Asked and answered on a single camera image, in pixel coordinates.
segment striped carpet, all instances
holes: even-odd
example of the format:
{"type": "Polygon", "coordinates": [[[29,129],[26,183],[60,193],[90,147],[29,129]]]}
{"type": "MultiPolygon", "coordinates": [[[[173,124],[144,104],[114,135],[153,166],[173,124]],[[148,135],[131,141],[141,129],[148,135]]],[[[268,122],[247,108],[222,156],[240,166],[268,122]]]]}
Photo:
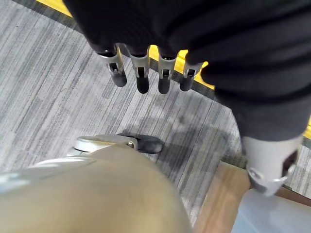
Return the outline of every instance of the striped carpet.
{"type": "MultiPolygon", "coordinates": [[[[24,2],[0,4],[0,170],[62,157],[81,135],[157,136],[165,149],[148,157],[178,188],[194,223],[219,160],[245,165],[231,111],[175,82],[160,94],[154,70],[150,91],[140,94],[125,56],[128,83],[115,87],[68,17],[24,2]]],[[[311,153],[303,146],[287,185],[311,198],[310,179],[311,153]]]]}

